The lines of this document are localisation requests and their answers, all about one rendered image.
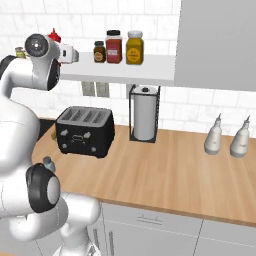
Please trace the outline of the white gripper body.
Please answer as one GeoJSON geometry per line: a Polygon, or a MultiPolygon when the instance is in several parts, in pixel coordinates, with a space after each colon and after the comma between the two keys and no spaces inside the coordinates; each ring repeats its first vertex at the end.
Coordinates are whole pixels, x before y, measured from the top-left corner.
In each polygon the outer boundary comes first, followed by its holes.
{"type": "Polygon", "coordinates": [[[79,61],[79,52],[72,48],[70,50],[70,63],[75,63],[75,62],[78,62],[79,61]]]}

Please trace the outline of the grey lower cupboard door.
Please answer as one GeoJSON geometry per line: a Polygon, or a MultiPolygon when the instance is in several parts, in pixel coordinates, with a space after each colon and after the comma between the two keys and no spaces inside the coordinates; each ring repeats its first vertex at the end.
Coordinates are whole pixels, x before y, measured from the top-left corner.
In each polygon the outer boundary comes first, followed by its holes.
{"type": "Polygon", "coordinates": [[[105,221],[113,232],[114,256],[194,256],[197,237],[105,221]]]}
{"type": "Polygon", "coordinates": [[[92,242],[100,250],[101,256],[108,256],[103,219],[100,218],[93,225],[90,225],[88,233],[92,242]]]}

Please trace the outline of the red jar with black lid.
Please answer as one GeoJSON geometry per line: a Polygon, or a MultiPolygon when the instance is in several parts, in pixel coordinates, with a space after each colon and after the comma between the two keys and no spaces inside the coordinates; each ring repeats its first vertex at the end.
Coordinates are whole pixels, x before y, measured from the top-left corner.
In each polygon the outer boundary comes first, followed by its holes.
{"type": "Polygon", "coordinates": [[[119,30],[108,30],[106,36],[106,58],[108,63],[122,61],[122,37],[119,30]]]}

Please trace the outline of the small dark brown jar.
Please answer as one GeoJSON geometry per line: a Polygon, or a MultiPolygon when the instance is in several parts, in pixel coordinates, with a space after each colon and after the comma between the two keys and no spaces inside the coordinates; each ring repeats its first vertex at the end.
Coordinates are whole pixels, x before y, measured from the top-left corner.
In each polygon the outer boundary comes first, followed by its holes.
{"type": "Polygon", "coordinates": [[[96,63],[104,63],[106,61],[106,49],[103,41],[94,43],[94,61],[96,63]]]}

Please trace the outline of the yellow jar with white lid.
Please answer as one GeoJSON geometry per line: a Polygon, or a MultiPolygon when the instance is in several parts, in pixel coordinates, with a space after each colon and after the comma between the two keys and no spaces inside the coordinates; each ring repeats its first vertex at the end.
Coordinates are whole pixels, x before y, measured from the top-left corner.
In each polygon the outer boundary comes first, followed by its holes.
{"type": "Polygon", "coordinates": [[[144,41],[141,31],[129,31],[126,43],[126,63],[128,65],[141,65],[144,60],[144,41]]]}

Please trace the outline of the grey drawer front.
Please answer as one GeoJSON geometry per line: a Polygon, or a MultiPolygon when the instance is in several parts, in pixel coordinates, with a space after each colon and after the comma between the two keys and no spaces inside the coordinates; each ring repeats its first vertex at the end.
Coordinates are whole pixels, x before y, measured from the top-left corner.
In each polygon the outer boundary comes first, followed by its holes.
{"type": "Polygon", "coordinates": [[[170,231],[175,234],[184,234],[196,237],[199,233],[202,220],[193,217],[150,211],[140,208],[132,208],[114,204],[102,204],[105,221],[113,223],[129,224],[161,231],[170,231]],[[144,214],[146,216],[157,216],[163,221],[162,225],[138,222],[136,218],[144,214]]]}
{"type": "Polygon", "coordinates": [[[256,248],[256,228],[254,227],[204,220],[201,236],[256,248]]]}

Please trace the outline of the black hob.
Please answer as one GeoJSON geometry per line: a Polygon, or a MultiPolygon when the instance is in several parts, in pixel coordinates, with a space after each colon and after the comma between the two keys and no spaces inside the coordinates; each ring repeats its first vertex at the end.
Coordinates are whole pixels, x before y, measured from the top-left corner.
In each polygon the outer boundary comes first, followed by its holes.
{"type": "Polygon", "coordinates": [[[52,119],[41,119],[40,120],[40,132],[38,139],[41,137],[55,124],[55,121],[52,119]]]}

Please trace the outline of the white paper towel roll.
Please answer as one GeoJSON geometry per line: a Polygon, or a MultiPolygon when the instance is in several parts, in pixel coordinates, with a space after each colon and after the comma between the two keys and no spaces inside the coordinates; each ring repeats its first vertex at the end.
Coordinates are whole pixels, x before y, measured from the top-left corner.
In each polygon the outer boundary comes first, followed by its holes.
{"type": "Polygon", "coordinates": [[[147,141],[154,137],[157,90],[149,86],[134,89],[134,136],[147,141]]]}

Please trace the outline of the white condiment bottle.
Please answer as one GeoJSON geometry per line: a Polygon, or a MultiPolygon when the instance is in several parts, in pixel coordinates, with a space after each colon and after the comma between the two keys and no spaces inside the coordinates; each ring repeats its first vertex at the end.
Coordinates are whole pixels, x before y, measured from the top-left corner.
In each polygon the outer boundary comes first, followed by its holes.
{"type": "Polygon", "coordinates": [[[242,127],[235,134],[230,144],[230,154],[242,158],[248,152],[250,117],[244,121],[242,127]]]}
{"type": "Polygon", "coordinates": [[[221,141],[221,116],[218,116],[205,139],[204,151],[209,155],[216,155],[221,148],[221,141]]]}

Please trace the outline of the grey cabinet door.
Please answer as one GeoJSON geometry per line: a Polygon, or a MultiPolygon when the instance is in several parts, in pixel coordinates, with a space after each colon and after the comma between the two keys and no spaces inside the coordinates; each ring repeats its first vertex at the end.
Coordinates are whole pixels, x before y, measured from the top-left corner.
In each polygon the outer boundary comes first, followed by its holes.
{"type": "Polygon", "coordinates": [[[182,0],[174,85],[256,91],[256,0],[182,0]]]}

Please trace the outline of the red condiment bottle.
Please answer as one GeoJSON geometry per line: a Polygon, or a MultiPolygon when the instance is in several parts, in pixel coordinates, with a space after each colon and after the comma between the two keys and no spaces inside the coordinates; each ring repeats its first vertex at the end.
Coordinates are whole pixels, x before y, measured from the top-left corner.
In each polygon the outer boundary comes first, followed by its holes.
{"type": "Polygon", "coordinates": [[[52,32],[48,35],[48,37],[58,43],[61,42],[61,37],[55,32],[55,29],[52,29],[52,32]]]}

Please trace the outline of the small teal shaker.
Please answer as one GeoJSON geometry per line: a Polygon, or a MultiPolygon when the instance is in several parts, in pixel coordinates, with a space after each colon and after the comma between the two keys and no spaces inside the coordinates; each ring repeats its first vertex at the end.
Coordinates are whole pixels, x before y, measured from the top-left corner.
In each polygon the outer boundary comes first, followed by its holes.
{"type": "Polygon", "coordinates": [[[43,164],[47,169],[51,170],[52,172],[56,171],[55,164],[49,156],[43,158],[43,164]]]}

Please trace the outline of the white wall shelf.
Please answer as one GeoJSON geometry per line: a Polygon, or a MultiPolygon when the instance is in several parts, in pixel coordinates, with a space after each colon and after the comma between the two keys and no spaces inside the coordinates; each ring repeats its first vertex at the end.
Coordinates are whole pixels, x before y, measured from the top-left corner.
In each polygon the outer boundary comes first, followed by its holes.
{"type": "Polygon", "coordinates": [[[95,63],[89,52],[81,52],[78,62],[63,64],[62,80],[173,86],[175,57],[170,55],[145,55],[141,65],[95,63]]]}

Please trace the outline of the black toaster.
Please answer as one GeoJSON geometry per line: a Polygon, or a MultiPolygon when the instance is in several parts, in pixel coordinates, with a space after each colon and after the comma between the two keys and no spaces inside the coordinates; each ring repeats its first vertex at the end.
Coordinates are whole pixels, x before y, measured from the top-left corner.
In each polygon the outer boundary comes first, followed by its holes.
{"type": "Polygon", "coordinates": [[[63,154],[104,158],[114,140],[112,111],[105,108],[71,106],[55,121],[57,143],[63,154]]]}

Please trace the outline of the black paper towel holder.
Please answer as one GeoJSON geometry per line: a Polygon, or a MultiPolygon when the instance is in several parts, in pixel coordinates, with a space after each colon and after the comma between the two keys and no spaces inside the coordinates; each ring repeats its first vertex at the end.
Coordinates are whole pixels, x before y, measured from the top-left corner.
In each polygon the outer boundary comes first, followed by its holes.
{"type": "Polygon", "coordinates": [[[147,143],[155,143],[156,142],[156,136],[157,136],[157,131],[158,131],[158,116],[159,116],[159,103],[160,103],[160,89],[161,87],[153,87],[157,90],[157,95],[156,95],[156,113],[155,113],[155,133],[154,137],[151,140],[147,141],[142,141],[138,140],[134,136],[134,89],[136,87],[139,87],[137,85],[133,85],[129,91],[129,139],[131,141],[139,141],[139,142],[147,142],[147,143]]]}

